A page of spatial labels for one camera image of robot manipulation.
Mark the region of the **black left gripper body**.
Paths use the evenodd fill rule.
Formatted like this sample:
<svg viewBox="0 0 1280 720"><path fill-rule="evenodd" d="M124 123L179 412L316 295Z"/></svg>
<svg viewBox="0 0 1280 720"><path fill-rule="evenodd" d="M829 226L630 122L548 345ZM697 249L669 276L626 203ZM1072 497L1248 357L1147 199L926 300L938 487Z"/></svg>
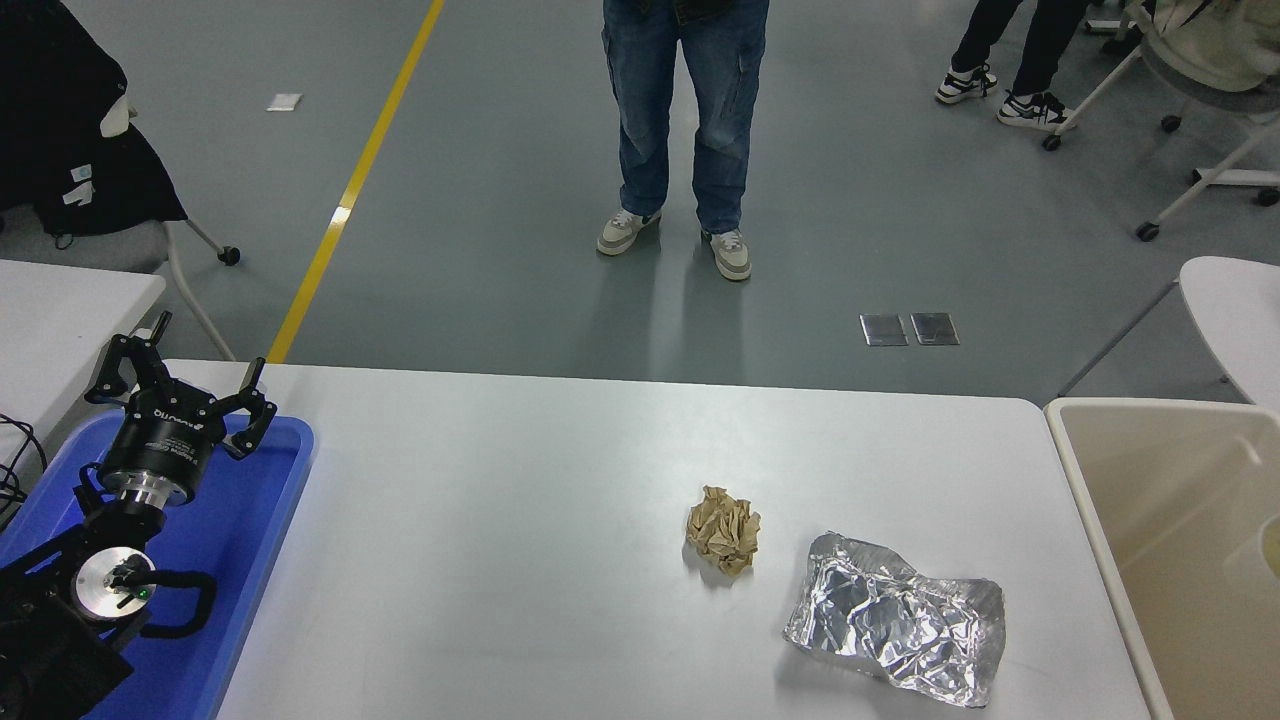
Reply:
<svg viewBox="0 0 1280 720"><path fill-rule="evenodd" d="M205 392L182 392L173 401L159 392L136 393L100 464L101 486L119 491L132 477L148 474L197 491L219 439L214 404Z"/></svg>

